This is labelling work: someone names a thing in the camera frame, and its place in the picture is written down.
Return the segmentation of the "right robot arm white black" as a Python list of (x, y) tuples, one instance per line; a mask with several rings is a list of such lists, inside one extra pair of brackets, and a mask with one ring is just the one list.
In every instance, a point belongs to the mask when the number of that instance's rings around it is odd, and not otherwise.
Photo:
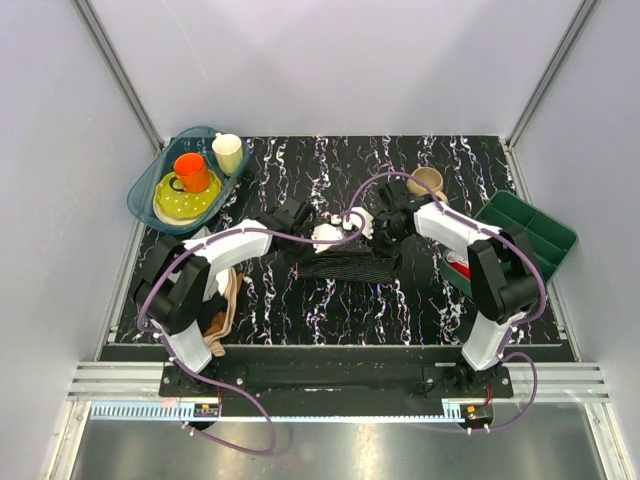
[(437, 197), (415, 196), (401, 180), (378, 193), (384, 208), (372, 220), (376, 248), (391, 250), (420, 236), (468, 264), (477, 316), (446, 382), (476, 396), (496, 375), (511, 330), (539, 318), (546, 308), (546, 285), (531, 240), (521, 227), (500, 229), (456, 212)]

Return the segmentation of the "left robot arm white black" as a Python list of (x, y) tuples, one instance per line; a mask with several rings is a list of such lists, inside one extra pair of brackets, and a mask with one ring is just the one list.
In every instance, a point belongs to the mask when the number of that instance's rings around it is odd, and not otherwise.
[(215, 386), (216, 372), (208, 364), (216, 353), (213, 338), (204, 334), (198, 316), (202, 305), (219, 295), (227, 309), (235, 307), (231, 288), (236, 265), (274, 251), (316, 254), (320, 247), (343, 245), (362, 236), (367, 220), (358, 211), (339, 216), (347, 225), (315, 225), (307, 202), (293, 198), (254, 219), (199, 239), (180, 241), (166, 236), (143, 264), (134, 292), (137, 326), (159, 338), (172, 361), (183, 369), (181, 384), (196, 396)]

